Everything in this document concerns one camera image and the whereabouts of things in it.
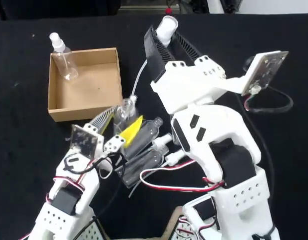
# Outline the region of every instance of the bottle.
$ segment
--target bottle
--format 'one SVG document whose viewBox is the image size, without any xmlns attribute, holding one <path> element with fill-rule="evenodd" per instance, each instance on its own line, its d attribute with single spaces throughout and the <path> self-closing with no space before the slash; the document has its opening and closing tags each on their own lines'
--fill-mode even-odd
<svg viewBox="0 0 308 240">
<path fill-rule="evenodd" d="M 129 98 L 123 99 L 122 105 L 116 108 L 114 112 L 114 135 L 120 134 L 137 120 L 136 100 L 137 96 L 131 95 Z"/>
<path fill-rule="evenodd" d="M 131 144 L 123 148 L 125 158 L 130 160 L 147 147 L 158 136 L 162 124 L 163 120 L 160 117 L 145 121 Z"/>
<path fill-rule="evenodd" d="M 158 167 L 163 160 L 163 156 L 168 153 L 166 146 L 160 149 L 154 149 L 153 147 L 137 155 L 131 159 L 127 164 L 123 176 L 123 182 L 129 189 L 139 181 L 139 175 L 143 170 L 153 169 Z M 116 172 L 121 176 L 122 166 L 120 166 Z"/>
<path fill-rule="evenodd" d="M 78 70 L 71 56 L 71 50 L 65 46 L 58 33 L 53 32 L 49 35 L 52 41 L 54 52 L 52 58 L 56 63 L 59 74 L 66 80 L 72 80 L 78 77 Z"/>
</svg>

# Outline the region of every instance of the spray bottle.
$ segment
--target spray bottle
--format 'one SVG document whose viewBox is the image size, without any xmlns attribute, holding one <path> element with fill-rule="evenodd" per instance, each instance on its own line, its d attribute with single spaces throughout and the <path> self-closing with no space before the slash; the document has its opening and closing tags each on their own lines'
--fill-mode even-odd
<svg viewBox="0 0 308 240">
<path fill-rule="evenodd" d="M 52 58 L 56 63 L 59 74 L 66 80 L 72 80 L 78 77 L 77 66 L 72 59 L 72 51 L 65 46 L 58 33 L 53 32 L 49 35 L 54 52 Z"/>
</svg>

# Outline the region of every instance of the white wall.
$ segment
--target white wall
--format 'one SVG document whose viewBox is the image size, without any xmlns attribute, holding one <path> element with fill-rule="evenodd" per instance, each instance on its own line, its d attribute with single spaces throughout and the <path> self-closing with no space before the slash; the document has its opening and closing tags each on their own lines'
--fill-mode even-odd
<svg viewBox="0 0 308 240">
<path fill-rule="evenodd" d="M 308 13 L 308 0 L 243 0 L 240 14 Z"/>
</svg>

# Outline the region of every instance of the cable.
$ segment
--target cable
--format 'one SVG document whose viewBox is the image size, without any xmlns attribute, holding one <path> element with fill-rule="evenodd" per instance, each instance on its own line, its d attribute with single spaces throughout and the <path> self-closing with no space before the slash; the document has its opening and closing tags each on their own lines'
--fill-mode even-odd
<svg viewBox="0 0 308 240">
<path fill-rule="evenodd" d="M 216 208 L 216 203 L 215 203 L 215 200 L 211 197 L 210 198 L 214 204 L 214 208 L 215 208 L 215 219 L 214 221 L 211 223 L 211 224 L 207 224 L 207 225 L 204 225 L 204 226 L 201 226 L 199 229 L 198 229 L 198 235 L 203 239 L 205 240 L 205 238 L 203 237 L 203 235 L 201 234 L 201 231 L 204 230 L 204 229 L 208 229 L 210 227 L 212 227 L 213 225 L 215 225 L 215 223 L 217 222 L 217 208 Z"/>
<path fill-rule="evenodd" d="M 288 99 L 288 104 L 285 106 L 281 106 L 281 107 L 273 107 L 273 108 L 265 108 L 265 107 L 261 107 L 261 108 L 252 108 L 249 106 L 250 101 L 254 98 L 255 95 L 250 95 L 244 102 L 244 108 L 246 111 L 251 112 L 251 113 L 255 113 L 255 114 L 260 114 L 260 113 L 264 113 L 264 114 L 281 114 L 281 113 L 286 113 L 288 112 L 294 105 L 294 101 L 293 99 L 287 95 L 286 93 L 279 91 L 276 88 L 273 88 L 271 86 L 268 87 L 269 89 L 279 93 L 280 95 L 283 95 L 284 97 L 286 97 Z"/>
<path fill-rule="evenodd" d="M 90 161 L 90 164 L 91 164 L 92 166 L 89 167 L 89 168 L 86 168 L 86 169 L 84 169 L 84 170 L 82 170 L 82 171 L 74 171 L 74 170 L 72 170 L 72 169 L 68 166 L 68 164 L 67 164 L 67 159 L 70 157 L 70 155 L 64 158 L 64 165 L 65 165 L 66 170 L 69 171 L 70 173 L 80 175 L 80 174 L 85 174 L 85 173 L 88 173 L 88 172 L 92 171 L 93 169 L 97 168 L 97 166 L 98 166 L 102 161 L 104 161 L 104 160 L 106 160 L 107 158 L 110 158 L 110 157 L 115 157 L 115 156 L 117 156 L 117 155 L 122 156 L 122 154 L 121 154 L 120 152 L 116 152 L 116 153 L 115 153 L 115 152 L 110 152 L 106 157 L 101 157 L 101 158 L 99 158 L 98 160 Z"/>
<path fill-rule="evenodd" d="M 72 186 L 78 188 L 82 193 L 85 191 L 85 188 L 82 187 L 81 185 L 77 184 L 76 182 L 73 182 L 71 179 L 69 179 L 68 177 L 65 176 L 55 176 L 53 177 L 53 180 L 56 181 L 57 179 L 61 179 L 64 180 L 65 182 L 71 184 Z"/>
<path fill-rule="evenodd" d="M 137 74 L 137 77 L 136 77 L 136 80 L 135 80 L 135 83 L 134 83 L 134 87 L 133 87 L 133 91 L 132 91 L 132 94 L 131 94 L 131 95 L 135 95 L 135 92 L 136 92 L 136 88 L 137 88 L 137 84 L 138 84 L 140 75 L 142 74 L 144 68 L 146 67 L 146 64 L 147 64 L 147 59 L 144 61 L 143 65 L 140 67 L 140 70 L 139 70 L 139 72 L 138 72 L 138 74 Z"/>
<path fill-rule="evenodd" d="M 178 170 L 178 169 L 182 169 L 192 163 L 195 163 L 196 161 L 194 160 L 190 160 L 187 161 L 183 164 L 177 165 L 177 166 L 173 166 L 173 167 L 159 167 L 159 168 L 152 168 L 152 169 L 146 169 L 143 170 L 140 175 L 139 178 L 140 180 L 147 186 L 153 188 L 153 189 L 158 189 L 158 190 L 167 190 L 167 191 L 178 191 L 178 192 L 198 192 L 198 193 L 205 193 L 205 192 L 210 192 L 212 190 L 215 190 L 217 188 L 219 188 L 221 185 L 223 185 L 223 181 L 211 186 L 211 187 L 183 187 L 183 186 L 165 186 L 165 185 L 155 185 L 155 184 L 150 184 L 148 182 L 146 182 L 143 179 L 143 174 L 150 172 L 150 171 L 158 171 L 158 170 L 165 170 L 165 171 L 174 171 L 174 170 Z"/>
<path fill-rule="evenodd" d="M 168 164 L 167 162 L 164 162 L 163 164 L 160 165 L 160 168 L 165 167 L 167 164 Z M 151 176 L 151 175 L 154 174 L 155 172 L 157 172 L 157 171 L 151 171 L 151 172 L 148 173 L 146 176 L 144 176 L 143 179 L 145 179 L 145 178 Z M 134 188 L 132 189 L 132 191 L 131 191 L 130 194 L 128 195 L 128 198 L 131 198 L 131 197 L 132 197 L 133 193 L 135 192 L 136 188 L 141 184 L 141 182 L 142 182 L 142 181 L 139 180 L 139 181 L 136 183 L 136 185 L 134 186 Z"/>
<path fill-rule="evenodd" d="M 120 155 L 122 156 L 122 158 L 123 158 L 124 160 L 126 160 L 126 159 L 124 158 L 124 156 L 123 156 L 120 152 L 118 152 L 118 154 L 120 154 Z M 119 183 L 118 183 L 117 189 L 116 189 L 116 191 L 114 192 L 112 198 L 109 200 L 109 202 L 107 203 L 107 205 L 103 208 L 103 210 L 100 211 L 96 216 L 94 216 L 93 219 L 92 219 L 91 221 L 89 221 L 89 222 L 85 225 L 85 227 L 83 227 L 83 228 L 78 232 L 78 234 L 74 237 L 73 240 L 78 240 L 78 238 L 80 237 L 80 235 L 81 235 L 91 224 L 93 224 L 95 221 L 97 221 L 97 219 L 98 219 L 99 217 L 101 217 L 101 216 L 104 214 L 104 212 L 110 207 L 110 205 L 112 204 L 112 202 L 115 200 L 115 198 L 116 198 L 116 196 L 117 196 L 117 194 L 118 194 L 118 192 L 119 192 L 119 190 L 120 190 L 120 188 L 121 188 L 121 186 L 122 186 L 122 181 L 123 181 L 123 177 L 124 177 L 125 169 L 126 169 L 126 163 L 125 163 L 125 162 L 126 162 L 126 161 L 124 161 L 124 163 L 123 163 L 123 168 L 122 168 L 122 174 L 121 174 L 121 176 L 120 176 L 120 181 L 119 181 Z"/>
<path fill-rule="evenodd" d="M 269 207 L 271 207 L 271 204 L 272 204 L 272 201 L 273 201 L 274 192 L 275 192 L 275 167 L 274 167 L 273 159 L 272 159 L 272 156 L 271 156 L 271 154 L 270 154 L 270 152 L 268 150 L 268 147 L 266 145 L 265 139 L 261 135 L 260 131 L 254 125 L 253 121 L 249 118 L 249 116 L 245 112 L 245 108 L 243 107 L 243 103 L 242 103 L 241 99 L 239 98 L 239 96 L 237 94 L 235 94 L 235 96 L 236 96 L 236 99 L 237 99 L 237 101 L 239 103 L 239 107 L 242 110 L 242 114 L 244 115 L 245 119 L 247 120 L 249 125 L 254 130 L 255 134 L 258 136 L 258 139 L 261 142 L 261 144 L 263 146 L 263 149 L 264 149 L 264 151 L 266 153 L 266 156 L 267 156 L 268 167 L 269 167 L 269 174 L 270 174 L 270 180 L 271 180 L 270 196 L 269 196 L 268 202 L 269 202 Z"/>
<path fill-rule="evenodd" d="M 30 233 L 26 234 L 25 236 L 21 237 L 19 240 L 25 240 L 26 238 L 28 238 L 30 235 Z"/>
<path fill-rule="evenodd" d="M 101 179 L 107 179 L 107 178 L 109 178 L 109 176 L 113 173 L 113 164 L 112 164 L 111 161 L 108 160 L 107 158 L 106 158 L 106 160 L 109 162 L 109 164 L 112 166 L 112 168 L 110 169 L 109 173 L 108 173 L 106 176 L 102 176 L 102 174 L 100 173 L 100 170 L 101 170 L 101 169 L 98 169 L 99 177 L 100 177 Z"/>
</svg>

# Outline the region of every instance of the white tube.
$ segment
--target white tube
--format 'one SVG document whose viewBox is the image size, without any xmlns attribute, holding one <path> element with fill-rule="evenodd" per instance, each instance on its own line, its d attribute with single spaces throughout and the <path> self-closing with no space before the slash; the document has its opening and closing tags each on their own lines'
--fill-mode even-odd
<svg viewBox="0 0 308 240">
<path fill-rule="evenodd" d="M 137 87 L 140 75 L 142 74 L 144 68 L 146 67 L 146 64 L 147 64 L 147 59 L 145 60 L 145 62 L 143 63 L 142 67 L 140 68 L 140 70 L 139 70 L 139 72 L 137 74 L 137 77 L 136 77 L 136 80 L 135 80 L 135 83 L 134 83 L 134 87 L 133 87 L 133 91 L 132 91 L 131 95 L 135 95 L 136 87 Z"/>
</svg>

